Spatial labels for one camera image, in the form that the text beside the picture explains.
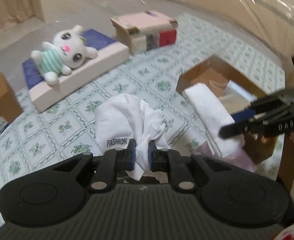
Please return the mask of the small brown cardboard box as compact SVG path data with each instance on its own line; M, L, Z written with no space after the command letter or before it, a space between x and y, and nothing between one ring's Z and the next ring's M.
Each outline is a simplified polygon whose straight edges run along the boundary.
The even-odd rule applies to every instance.
M23 110L14 91L0 73L0 134L22 114Z

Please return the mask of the brown cardboard tray box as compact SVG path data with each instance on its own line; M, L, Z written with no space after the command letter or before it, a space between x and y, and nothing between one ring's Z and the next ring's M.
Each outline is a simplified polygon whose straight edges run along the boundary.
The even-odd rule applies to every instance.
M197 83L204 83L219 98L229 114L244 110L250 102L265 97L266 93L244 74L226 61L211 56L181 74L176 91L182 94L186 88ZM255 164L272 156L278 137L264 139L244 134L244 150Z

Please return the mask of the white blue flat box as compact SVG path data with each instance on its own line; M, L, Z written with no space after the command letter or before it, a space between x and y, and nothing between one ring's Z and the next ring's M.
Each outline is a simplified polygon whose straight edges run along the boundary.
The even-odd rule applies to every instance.
M31 102L39 112L129 58L128 46L80 25L58 32L23 62Z

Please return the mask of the white bunny plush toy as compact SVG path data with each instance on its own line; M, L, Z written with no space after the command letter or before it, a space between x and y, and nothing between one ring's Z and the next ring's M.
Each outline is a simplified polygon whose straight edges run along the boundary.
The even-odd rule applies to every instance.
M70 75L86 59L98 56L97 49L87 46L86 39L81 36L82 32L83 27L75 25L58 32L52 42L43 42L42 51L31 52L31 59L48 85L56 85L60 75Z

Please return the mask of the floral green white tablecloth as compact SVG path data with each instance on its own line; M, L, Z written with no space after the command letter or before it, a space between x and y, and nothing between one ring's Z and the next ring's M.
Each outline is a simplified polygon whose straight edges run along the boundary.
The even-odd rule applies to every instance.
M16 93L23 113L0 135L0 189L9 181L79 153L100 154L95 143L95 110L120 93L133 94L165 115L165 138L182 155L206 140L204 127L176 92L181 74L216 54L272 93L285 86L283 69L239 38L191 14L178 17L173 46L132 56L128 61L39 113L27 89ZM4 221L0 214L0 227Z

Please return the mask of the white fashion sock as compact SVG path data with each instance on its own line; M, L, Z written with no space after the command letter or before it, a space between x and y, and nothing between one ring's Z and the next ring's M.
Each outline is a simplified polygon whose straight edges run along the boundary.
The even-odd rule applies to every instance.
M149 142L157 148L169 148L165 139L166 115L152 109L137 96L122 93L108 99L95 110L95 141L104 153L113 148L126 148L135 140L134 170L127 174L139 181L143 176L155 177L161 183L167 179L161 172L152 173L149 163Z

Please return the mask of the stack of books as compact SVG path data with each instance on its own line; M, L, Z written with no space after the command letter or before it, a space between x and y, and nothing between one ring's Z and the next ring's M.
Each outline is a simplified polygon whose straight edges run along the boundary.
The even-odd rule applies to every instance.
M128 46L129 54L175 44L178 22L161 12L149 10L110 18L119 42Z

